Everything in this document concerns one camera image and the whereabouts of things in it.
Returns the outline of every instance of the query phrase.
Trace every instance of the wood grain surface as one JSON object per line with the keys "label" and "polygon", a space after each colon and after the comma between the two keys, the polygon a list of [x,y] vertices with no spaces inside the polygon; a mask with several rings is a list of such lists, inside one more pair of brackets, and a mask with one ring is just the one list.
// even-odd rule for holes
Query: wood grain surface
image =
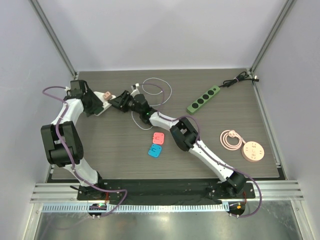
{"label": "wood grain surface", "polygon": [[[86,80],[93,91],[110,91],[116,96],[124,90],[130,91],[132,84],[142,83],[147,78],[166,80],[173,92],[161,112],[175,118],[186,115],[187,106],[207,89],[220,85],[223,80],[233,79],[241,71],[242,69],[187,69],[81,72],[79,79]],[[164,82],[149,82],[162,86],[165,98],[169,96],[170,89]],[[146,86],[145,89],[151,93],[159,92],[153,86]],[[145,96],[150,105],[161,102],[160,94]],[[139,116],[134,116],[142,127],[149,127],[140,121]],[[194,117],[200,125],[201,139],[227,164],[255,178],[279,176],[250,81],[222,88]],[[123,113],[111,107],[99,117],[86,117],[82,114],[76,129],[83,143],[85,159],[104,179],[216,177],[201,160],[181,151],[170,132],[157,127],[141,130],[133,122],[130,112]],[[234,129],[247,142],[260,143],[265,150],[264,158],[260,162],[251,163],[242,157],[240,149],[224,149],[219,137],[222,131],[228,129]],[[162,152],[158,158],[148,155],[154,132],[165,134]],[[70,179],[73,176],[65,169],[55,167],[52,178]]]}

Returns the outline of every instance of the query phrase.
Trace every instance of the black cable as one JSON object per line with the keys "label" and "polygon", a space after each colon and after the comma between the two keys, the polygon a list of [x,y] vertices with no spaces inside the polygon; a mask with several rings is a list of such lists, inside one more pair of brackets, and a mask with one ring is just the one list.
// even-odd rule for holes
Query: black cable
{"label": "black cable", "polygon": [[249,80],[252,82],[259,82],[259,79],[249,78],[249,75],[247,74],[247,72],[243,71],[238,76],[236,76],[234,79],[223,81],[222,85],[219,86],[219,88],[224,88],[224,87],[228,88],[228,87],[232,86],[233,84],[236,84],[241,81],[246,81],[246,80]]}

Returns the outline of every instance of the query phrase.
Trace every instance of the beige extension cord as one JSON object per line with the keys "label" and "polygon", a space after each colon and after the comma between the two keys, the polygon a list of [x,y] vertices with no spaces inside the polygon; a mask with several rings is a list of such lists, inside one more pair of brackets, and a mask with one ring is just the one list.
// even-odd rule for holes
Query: beige extension cord
{"label": "beige extension cord", "polygon": [[[231,145],[227,140],[228,137],[237,138],[239,142],[236,145]],[[244,144],[241,150],[242,156],[244,159],[252,163],[260,161],[265,155],[265,150],[259,143],[255,141],[245,142],[245,140],[235,130],[223,131],[220,135],[220,142],[224,148],[230,151],[238,150],[241,148],[242,144]]]}

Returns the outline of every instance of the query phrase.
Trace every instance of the blue object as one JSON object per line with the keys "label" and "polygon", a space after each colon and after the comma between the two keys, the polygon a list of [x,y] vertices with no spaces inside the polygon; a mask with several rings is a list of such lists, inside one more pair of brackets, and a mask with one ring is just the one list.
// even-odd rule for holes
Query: blue object
{"label": "blue object", "polygon": [[162,147],[160,145],[152,144],[149,151],[148,151],[148,154],[151,157],[157,158],[157,157],[159,157],[161,151],[162,151]]}

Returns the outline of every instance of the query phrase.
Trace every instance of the white wall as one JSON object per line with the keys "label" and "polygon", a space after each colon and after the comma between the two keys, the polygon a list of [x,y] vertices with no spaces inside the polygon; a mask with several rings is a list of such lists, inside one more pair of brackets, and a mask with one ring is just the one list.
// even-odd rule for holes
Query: white wall
{"label": "white wall", "polygon": [[288,175],[300,183],[316,231],[320,222],[319,9],[318,0],[296,1],[257,69]]}
{"label": "white wall", "polygon": [[27,0],[0,8],[0,235],[22,239],[35,183],[48,173],[40,128],[61,105],[42,95],[71,74]]}
{"label": "white wall", "polygon": [[78,71],[250,67],[285,0],[39,0]]}

